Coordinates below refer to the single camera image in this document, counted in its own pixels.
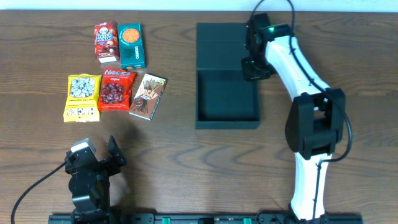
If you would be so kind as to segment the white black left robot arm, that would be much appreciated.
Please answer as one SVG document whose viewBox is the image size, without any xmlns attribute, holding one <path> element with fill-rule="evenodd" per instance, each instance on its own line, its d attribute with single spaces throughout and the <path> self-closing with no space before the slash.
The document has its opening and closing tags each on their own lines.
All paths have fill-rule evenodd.
<svg viewBox="0 0 398 224">
<path fill-rule="evenodd" d="M 76 142 L 66 153 L 65 172 L 72 177 L 68 188 L 75 206 L 72 223 L 119 223 L 121 212 L 110 206 L 109 178 L 120 173 L 127 160 L 113 136 L 108 141 L 109 156 L 102 161 L 86 138 Z"/>
</svg>

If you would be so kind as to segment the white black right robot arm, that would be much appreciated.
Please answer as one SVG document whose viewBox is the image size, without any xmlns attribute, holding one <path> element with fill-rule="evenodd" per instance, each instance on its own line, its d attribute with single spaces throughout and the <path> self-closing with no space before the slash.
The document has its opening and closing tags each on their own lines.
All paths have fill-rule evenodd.
<svg viewBox="0 0 398 224">
<path fill-rule="evenodd" d="M 277 74 L 292 101 L 285 138 L 295 156 L 293 218 L 301 223 L 327 223 L 323 193 L 327 167 L 343 135 L 345 94 L 316 74 L 292 28 L 272 25 L 266 13 L 247 21 L 245 48 L 249 55 L 241 61 L 244 79 L 263 80 Z"/>
</svg>

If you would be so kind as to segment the teal coconut cookies box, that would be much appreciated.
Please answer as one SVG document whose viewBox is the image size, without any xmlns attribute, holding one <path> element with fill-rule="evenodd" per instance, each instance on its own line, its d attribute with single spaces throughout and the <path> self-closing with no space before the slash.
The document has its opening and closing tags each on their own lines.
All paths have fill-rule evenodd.
<svg viewBox="0 0 398 224">
<path fill-rule="evenodd" d="M 122 69 L 146 68 L 146 56 L 140 23 L 118 25 L 118 37 Z"/>
</svg>

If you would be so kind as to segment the black container box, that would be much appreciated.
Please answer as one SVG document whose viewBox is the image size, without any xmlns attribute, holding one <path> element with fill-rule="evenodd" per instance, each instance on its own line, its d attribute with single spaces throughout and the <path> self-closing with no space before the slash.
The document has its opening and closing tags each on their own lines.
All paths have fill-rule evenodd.
<svg viewBox="0 0 398 224">
<path fill-rule="evenodd" d="M 259 87 L 243 77 L 243 23 L 197 24 L 196 129 L 256 129 L 261 121 Z"/>
</svg>

